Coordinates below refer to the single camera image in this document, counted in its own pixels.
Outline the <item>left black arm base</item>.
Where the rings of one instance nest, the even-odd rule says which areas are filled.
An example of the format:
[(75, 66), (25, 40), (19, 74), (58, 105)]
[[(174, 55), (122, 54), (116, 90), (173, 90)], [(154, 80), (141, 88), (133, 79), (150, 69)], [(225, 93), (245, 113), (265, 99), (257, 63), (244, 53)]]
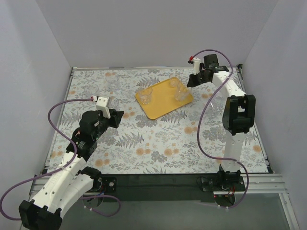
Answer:
[[(90, 197), (90, 196), (101, 196), (107, 194), (113, 194), (116, 191), (117, 186), (117, 179), (116, 177), (100, 177), (94, 180), (93, 187), (88, 190), (83, 197)], [(109, 200), (109, 198), (90, 198), (82, 200), (84, 205), (89, 208), (98, 207), (103, 203), (105, 200)]]

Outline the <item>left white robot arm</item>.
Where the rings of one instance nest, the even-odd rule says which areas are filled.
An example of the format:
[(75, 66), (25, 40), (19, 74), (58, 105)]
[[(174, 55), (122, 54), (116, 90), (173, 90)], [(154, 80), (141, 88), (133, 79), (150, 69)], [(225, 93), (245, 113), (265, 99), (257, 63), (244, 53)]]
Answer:
[(109, 127), (118, 128), (123, 111), (110, 110), (110, 117), (100, 110), (83, 113), (79, 127), (72, 134), (58, 169), (43, 188), (19, 205), (22, 225), (29, 230), (58, 230), (67, 211), (88, 191), (105, 192), (108, 182), (99, 170), (86, 163), (97, 148), (97, 140)]

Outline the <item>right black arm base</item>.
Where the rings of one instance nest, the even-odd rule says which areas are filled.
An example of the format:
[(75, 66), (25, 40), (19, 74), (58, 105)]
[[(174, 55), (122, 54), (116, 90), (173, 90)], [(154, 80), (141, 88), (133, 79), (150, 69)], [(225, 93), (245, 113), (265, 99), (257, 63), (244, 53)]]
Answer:
[(236, 192), (243, 192), (245, 196), (248, 184), (242, 177), (238, 181), (222, 181), (217, 176), (200, 176), (196, 179), (197, 186), (202, 192), (209, 193), (218, 208), (230, 209), (236, 206)]

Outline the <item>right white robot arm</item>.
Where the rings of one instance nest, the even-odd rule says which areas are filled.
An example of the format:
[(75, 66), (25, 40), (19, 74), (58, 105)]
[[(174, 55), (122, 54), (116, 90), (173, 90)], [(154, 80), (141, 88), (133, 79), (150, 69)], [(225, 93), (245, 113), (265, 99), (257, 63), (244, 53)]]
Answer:
[(195, 56), (189, 58), (194, 73), (190, 75), (187, 87), (193, 88), (204, 83), (217, 87), (214, 94), (220, 92), (225, 98), (222, 124), (226, 130), (224, 156), (220, 157), (220, 166), (216, 174), (201, 178), (203, 191), (243, 191), (245, 189), (240, 169), (243, 141), (255, 121), (256, 98), (246, 94), (231, 79), (233, 68), (221, 66), (216, 54), (207, 55), (204, 60)]

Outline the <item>small clear glass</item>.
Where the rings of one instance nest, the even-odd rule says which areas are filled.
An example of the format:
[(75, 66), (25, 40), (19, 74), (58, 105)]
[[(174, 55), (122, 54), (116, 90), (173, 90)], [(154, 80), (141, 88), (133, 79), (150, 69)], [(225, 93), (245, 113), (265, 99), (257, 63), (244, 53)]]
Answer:
[(178, 73), (171, 73), (169, 75), (169, 85), (170, 85), (170, 87), (172, 87), (172, 88), (176, 87), (179, 81), (180, 81), (180, 75)]

